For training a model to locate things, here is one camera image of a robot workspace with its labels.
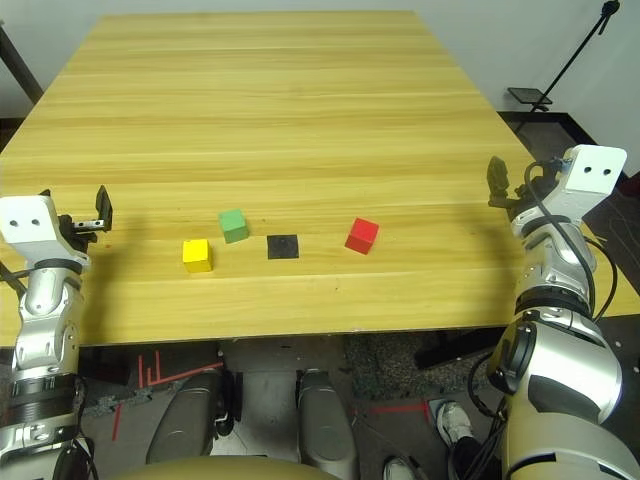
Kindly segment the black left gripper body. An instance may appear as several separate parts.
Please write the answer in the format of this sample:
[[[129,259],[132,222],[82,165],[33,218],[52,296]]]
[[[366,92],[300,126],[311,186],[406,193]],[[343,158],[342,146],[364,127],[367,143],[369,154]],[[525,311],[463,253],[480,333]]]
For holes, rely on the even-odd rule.
[[[97,232],[106,231],[104,219],[74,222],[70,215],[58,216],[59,231],[67,243],[77,251],[86,253],[90,243],[97,242]]]

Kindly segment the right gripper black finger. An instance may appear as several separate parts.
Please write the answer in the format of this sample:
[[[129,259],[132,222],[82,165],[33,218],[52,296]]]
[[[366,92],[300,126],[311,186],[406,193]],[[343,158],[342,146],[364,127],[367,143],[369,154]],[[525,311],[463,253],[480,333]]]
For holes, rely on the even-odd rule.
[[[489,187],[489,200],[502,201],[507,198],[509,187],[508,170],[506,163],[499,157],[493,156],[487,167],[487,184]]]

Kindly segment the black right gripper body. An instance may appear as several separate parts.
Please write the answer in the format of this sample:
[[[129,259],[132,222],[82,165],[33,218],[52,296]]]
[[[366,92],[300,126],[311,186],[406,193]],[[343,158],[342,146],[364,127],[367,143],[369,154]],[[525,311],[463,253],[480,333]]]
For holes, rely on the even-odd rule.
[[[558,161],[533,162],[525,168],[524,183],[514,192],[515,198],[507,198],[502,201],[490,201],[488,205],[493,208],[505,209],[507,216],[512,221],[520,213],[535,207],[558,184]]]

